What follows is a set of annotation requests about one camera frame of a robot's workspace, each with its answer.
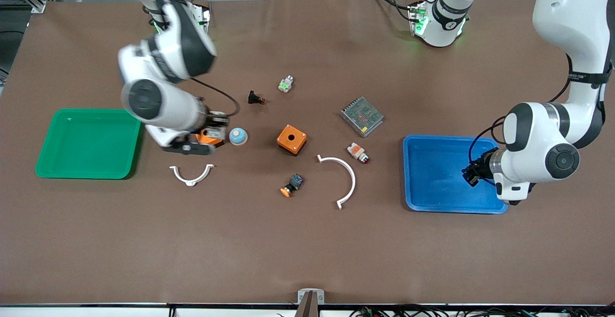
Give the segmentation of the metal mesh power supply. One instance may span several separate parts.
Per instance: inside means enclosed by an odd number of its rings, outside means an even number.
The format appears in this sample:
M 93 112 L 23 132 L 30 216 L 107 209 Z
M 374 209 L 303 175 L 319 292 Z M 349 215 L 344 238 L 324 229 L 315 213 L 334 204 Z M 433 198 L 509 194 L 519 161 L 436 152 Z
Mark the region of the metal mesh power supply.
M 341 109 L 341 117 L 362 138 L 368 137 L 384 122 L 382 113 L 365 97 L 356 98 Z

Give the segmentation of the orange push button switch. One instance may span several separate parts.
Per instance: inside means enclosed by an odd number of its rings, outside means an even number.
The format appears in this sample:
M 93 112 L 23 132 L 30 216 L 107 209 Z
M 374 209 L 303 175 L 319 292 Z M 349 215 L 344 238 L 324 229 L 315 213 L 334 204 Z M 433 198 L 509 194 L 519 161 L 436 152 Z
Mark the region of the orange push button switch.
M 303 177 L 299 173 L 295 173 L 290 177 L 288 184 L 283 186 L 280 191 L 285 197 L 292 197 L 294 192 L 298 191 L 303 185 Z

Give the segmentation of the orange button enclosure box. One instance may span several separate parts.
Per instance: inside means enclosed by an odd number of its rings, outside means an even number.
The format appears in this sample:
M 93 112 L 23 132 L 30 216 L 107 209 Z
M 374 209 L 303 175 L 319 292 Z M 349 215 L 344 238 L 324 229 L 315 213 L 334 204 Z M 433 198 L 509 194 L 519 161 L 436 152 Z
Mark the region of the orange button enclosure box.
M 296 127 L 287 124 L 276 138 L 278 147 L 297 157 L 307 142 L 308 136 Z
M 200 144 L 208 144 L 216 148 L 224 145 L 224 140 L 219 139 L 219 138 L 209 137 L 205 129 L 196 133 L 195 136 L 196 136 L 197 142 Z

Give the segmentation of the blue plastic tray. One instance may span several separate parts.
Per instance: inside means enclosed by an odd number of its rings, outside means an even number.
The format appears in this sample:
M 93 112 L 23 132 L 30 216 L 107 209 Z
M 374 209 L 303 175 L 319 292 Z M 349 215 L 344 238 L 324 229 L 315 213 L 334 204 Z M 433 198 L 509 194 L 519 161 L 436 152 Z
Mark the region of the blue plastic tray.
M 470 186 L 462 170 L 469 164 L 472 137 L 408 135 L 403 140 L 406 205 L 420 212 L 492 214 L 507 212 L 494 186 Z

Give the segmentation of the green plastic tray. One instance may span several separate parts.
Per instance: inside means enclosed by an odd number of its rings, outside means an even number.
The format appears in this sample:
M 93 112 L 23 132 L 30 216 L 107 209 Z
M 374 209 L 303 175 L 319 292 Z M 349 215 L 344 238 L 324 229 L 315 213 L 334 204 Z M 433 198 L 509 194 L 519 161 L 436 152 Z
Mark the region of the green plastic tray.
M 49 179 L 125 179 L 142 131 L 141 122 L 123 109 L 61 109 L 51 120 L 35 173 Z

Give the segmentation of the large white curved clamp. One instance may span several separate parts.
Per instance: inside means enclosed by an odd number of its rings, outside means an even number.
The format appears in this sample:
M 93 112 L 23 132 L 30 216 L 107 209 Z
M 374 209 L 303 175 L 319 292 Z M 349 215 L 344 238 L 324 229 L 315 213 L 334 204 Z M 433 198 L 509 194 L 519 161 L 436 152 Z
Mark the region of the large white curved clamp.
M 344 203 L 347 202 L 352 195 L 355 192 L 356 189 L 356 185 L 357 185 L 357 178 L 356 178 L 356 173 L 354 172 L 353 168 L 344 160 L 340 159 L 340 158 L 336 158 L 336 157 L 322 157 L 321 155 L 316 155 L 317 161 L 320 163 L 323 162 L 336 162 L 337 164 L 340 164 L 343 168 L 345 168 L 345 170 L 349 173 L 349 176 L 351 178 L 351 188 L 349 189 L 349 192 L 344 196 L 341 197 L 340 199 L 338 199 L 336 201 L 336 205 L 337 208 L 339 210 L 342 210 L 344 208 Z

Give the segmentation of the red indicator lamp white body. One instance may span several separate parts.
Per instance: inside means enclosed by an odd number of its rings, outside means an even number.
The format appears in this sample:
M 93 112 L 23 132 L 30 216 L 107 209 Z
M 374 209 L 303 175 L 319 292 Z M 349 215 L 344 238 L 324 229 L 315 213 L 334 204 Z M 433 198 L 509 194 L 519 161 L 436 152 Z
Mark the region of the red indicator lamp white body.
M 357 161 L 359 161 L 362 164 L 368 164 L 370 162 L 370 157 L 369 155 L 366 154 L 365 149 L 360 146 L 357 143 L 351 143 L 347 149 L 346 149 L 349 153 L 349 155 L 351 155 L 351 157 L 353 157 L 354 159 L 356 159 Z

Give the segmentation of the brown table mat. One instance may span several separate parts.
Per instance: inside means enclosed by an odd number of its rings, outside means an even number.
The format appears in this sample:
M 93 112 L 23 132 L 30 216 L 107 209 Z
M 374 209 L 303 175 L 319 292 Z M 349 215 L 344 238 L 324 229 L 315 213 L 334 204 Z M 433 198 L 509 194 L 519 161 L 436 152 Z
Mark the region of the brown table mat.
M 120 108 L 117 52 L 153 28 L 138 3 L 49 4 L 0 96 L 0 303 L 285 303 L 302 288 L 343 304 L 615 301 L 615 71 L 606 123 L 568 179 L 498 216 L 406 207 L 404 137 L 474 137 L 565 84 L 565 53 L 534 32 L 533 8 L 476 0 L 455 44 L 434 49 L 380 0 L 214 3 L 218 58 L 201 80 L 239 100 L 230 123 L 248 142 L 185 156 L 145 135 L 132 177 L 95 181 L 36 175 L 50 121 Z M 341 117 L 360 97 L 384 116 L 366 138 Z M 287 124 L 308 138 L 297 157 L 276 143 Z M 349 173 L 316 155 L 356 173 L 342 210 Z M 169 169 L 194 179 L 207 164 L 196 186 Z

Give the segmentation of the small white curved clamp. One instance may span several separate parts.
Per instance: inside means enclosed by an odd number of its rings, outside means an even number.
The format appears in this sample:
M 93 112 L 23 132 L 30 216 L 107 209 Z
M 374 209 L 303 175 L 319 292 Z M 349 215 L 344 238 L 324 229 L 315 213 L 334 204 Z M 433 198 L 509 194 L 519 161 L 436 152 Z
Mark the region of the small white curved clamp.
M 184 177 L 182 177 L 182 175 L 180 174 L 180 168 L 178 168 L 178 166 L 170 166 L 169 169 L 173 171 L 173 174 L 178 181 L 183 182 L 186 186 L 196 186 L 198 183 L 206 179 L 211 170 L 215 167 L 216 166 L 214 164 L 207 164 L 201 175 L 194 179 L 185 179 Z

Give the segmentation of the metal connector plate green light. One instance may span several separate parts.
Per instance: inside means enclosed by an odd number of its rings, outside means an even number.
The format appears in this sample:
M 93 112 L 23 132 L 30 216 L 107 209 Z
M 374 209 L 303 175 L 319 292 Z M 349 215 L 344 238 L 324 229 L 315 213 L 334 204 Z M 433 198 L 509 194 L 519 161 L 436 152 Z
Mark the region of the metal connector plate green light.
M 211 19 L 211 10 L 207 6 L 203 6 L 196 3 L 191 3 L 191 10 L 194 16 L 194 20 L 200 27 L 207 33 L 209 28 L 209 22 Z

